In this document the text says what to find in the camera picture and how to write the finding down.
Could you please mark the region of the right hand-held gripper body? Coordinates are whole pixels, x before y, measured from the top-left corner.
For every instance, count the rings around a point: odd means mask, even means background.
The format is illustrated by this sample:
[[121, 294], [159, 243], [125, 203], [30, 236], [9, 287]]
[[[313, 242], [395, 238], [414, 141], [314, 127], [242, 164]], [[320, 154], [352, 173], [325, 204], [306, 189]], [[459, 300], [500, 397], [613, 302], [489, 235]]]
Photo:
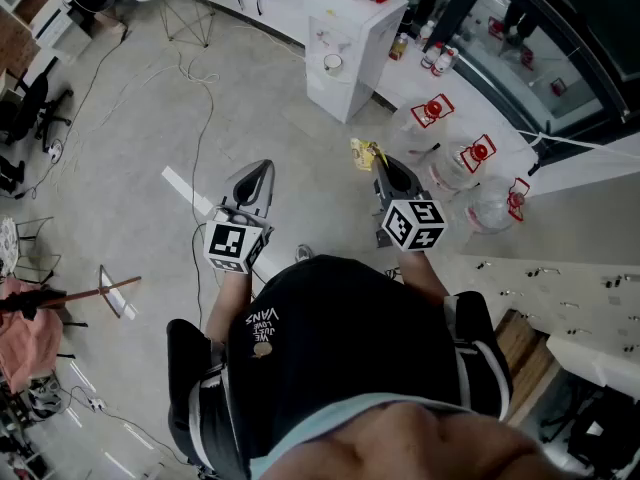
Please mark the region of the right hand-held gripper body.
[[425, 252], [434, 248], [447, 230], [442, 204], [426, 190], [414, 196], [384, 195], [379, 190], [382, 209], [376, 215], [380, 247], [395, 246], [402, 252]]

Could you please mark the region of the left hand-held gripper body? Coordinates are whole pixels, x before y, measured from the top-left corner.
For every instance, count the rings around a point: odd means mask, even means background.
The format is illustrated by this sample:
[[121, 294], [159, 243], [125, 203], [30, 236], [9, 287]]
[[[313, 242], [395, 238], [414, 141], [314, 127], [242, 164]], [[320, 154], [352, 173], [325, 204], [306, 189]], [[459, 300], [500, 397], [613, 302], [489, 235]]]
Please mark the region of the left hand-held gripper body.
[[206, 223], [203, 255], [216, 270], [250, 274], [269, 243], [273, 227], [267, 220], [272, 196], [241, 205], [225, 195]]

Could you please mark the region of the person's left forearm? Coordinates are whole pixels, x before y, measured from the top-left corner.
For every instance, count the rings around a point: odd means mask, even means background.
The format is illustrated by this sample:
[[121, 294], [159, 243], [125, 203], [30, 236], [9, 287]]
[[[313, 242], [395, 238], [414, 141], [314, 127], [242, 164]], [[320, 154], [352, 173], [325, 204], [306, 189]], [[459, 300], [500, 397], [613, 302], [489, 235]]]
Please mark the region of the person's left forearm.
[[252, 277], [226, 272], [209, 315], [205, 336], [212, 342], [225, 344], [234, 319], [251, 303]]

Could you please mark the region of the person's right forearm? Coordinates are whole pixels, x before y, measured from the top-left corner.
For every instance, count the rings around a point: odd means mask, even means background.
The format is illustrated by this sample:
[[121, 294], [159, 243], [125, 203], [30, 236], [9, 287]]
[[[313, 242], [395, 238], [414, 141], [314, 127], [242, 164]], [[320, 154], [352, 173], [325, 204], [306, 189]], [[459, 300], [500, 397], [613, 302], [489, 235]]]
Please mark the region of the person's right forearm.
[[422, 251], [401, 251], [397, 258], [403, 283], [424, 297], [430, 305], [442, 305], [449, 293], [428, 257]]

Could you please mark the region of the wooden coat rack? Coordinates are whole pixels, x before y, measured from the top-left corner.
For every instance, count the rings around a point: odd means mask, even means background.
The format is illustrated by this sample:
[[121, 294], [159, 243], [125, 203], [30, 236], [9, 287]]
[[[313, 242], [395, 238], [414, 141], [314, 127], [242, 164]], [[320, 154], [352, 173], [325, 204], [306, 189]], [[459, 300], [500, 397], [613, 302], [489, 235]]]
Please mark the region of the wooden coat rack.
[[70, 302], [75, 302], [83, 299], [88, 299], [91, 297], [100, 297], [109, 307], [111, 312], [120, 319], [123, 315], [126, 314], [128, 308], [131, 307], [131, 304], [127, 301], [124, 295], [121, 293], [121, 289], [125, 286], [129, 286], [135, 283], [138, 283], [142, 280], [141, 276], [134, 276], [127, 278], [120, 282], [114, 282], [112, 278], [108, 275], [105, 267], [101, 265], [99, 267], [99, 278], [98, 278], [98, 287], [83, 291], [77, 292], [73, 294], [67, 294], [64, 297], [59, 297], [56, 299], [51, 299], [39, 306], [39, 309], [49, 309], [54, 308], [56, 306], [66, 305]]

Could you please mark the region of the white water dispenser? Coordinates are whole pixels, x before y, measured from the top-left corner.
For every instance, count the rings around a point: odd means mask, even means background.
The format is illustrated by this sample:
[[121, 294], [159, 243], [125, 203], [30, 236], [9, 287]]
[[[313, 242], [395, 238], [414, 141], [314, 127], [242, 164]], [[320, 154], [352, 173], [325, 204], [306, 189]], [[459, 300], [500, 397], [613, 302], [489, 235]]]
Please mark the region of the white water dispenser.
[[[407, 0], [304, 0], [307, 96], [348, 122], [378, 86], [407, 6]], [[344, 62], [335, 77], [323, 67], [328, 54]]]

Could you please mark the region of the person's black shirt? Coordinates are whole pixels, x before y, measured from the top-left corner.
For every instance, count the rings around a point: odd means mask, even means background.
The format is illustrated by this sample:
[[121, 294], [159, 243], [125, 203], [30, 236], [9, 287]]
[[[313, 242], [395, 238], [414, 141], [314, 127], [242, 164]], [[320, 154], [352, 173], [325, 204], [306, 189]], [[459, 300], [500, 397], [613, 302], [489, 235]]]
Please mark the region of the person's black shirt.
[[223, 480], [250, 480], [252, 458], [354, 396], [420, 396], [503, 419], [513, 393], [480, 293], [432, 306], [358, 261], [328, 255], [271, 279], [225, 344], [175, 319], [167, 348], [172, 437]]

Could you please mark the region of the black office chair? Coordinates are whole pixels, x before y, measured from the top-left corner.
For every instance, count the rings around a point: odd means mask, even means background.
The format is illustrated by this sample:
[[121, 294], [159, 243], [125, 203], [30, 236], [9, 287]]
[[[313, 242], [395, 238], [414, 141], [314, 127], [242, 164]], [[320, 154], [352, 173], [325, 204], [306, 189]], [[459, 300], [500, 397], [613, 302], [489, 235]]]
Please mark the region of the black office chair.
[[56, 112], [66, 97], [74, 95], [74, 91], [67, 87], [56, 99], [47, 100], [49, 71], [50, 67], [47, 67], [31, 84], [24, 82], [27, 72], [23, 72], [17, 80], [17, 86], [24, 91], [19, 105], [0, 101], [0, 142], [9, 146], [24, 139], [34, 128], [35, 139], [41, 141], [42, 151], [47, 153], [50, 125], [61, 122], [68, 127], [71, 126], [71, 119], [58, 116]]

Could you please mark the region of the pink jacket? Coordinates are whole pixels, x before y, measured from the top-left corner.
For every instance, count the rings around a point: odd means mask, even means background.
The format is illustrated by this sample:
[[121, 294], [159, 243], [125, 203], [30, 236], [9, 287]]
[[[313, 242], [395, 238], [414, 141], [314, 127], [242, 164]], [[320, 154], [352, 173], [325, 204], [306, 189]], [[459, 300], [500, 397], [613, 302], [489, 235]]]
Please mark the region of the pink jacket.
[[20, 311], [0, 310], [0, 373], [12, 394], [54, 370], [62, 333], [55, 309], [39, 309], [33, 320]]

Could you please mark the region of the person's chin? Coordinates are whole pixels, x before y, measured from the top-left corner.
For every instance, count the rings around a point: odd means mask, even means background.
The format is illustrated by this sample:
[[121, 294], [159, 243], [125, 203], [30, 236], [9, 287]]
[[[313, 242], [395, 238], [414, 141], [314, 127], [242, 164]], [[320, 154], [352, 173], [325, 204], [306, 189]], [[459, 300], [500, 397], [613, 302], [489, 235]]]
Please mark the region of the person's chin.
[[371, 408], [286, 451], [260, 480], [584, 480], [495, 418], [417, 403]]

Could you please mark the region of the black window frame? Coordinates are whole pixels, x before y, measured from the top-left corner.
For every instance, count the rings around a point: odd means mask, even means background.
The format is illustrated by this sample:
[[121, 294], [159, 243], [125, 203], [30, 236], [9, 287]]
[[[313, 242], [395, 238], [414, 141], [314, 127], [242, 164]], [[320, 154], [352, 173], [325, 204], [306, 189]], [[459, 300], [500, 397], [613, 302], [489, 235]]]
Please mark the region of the black window frame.
[[433, 40], [535, 168], [640, 133], [640, 0], [449, 0]]

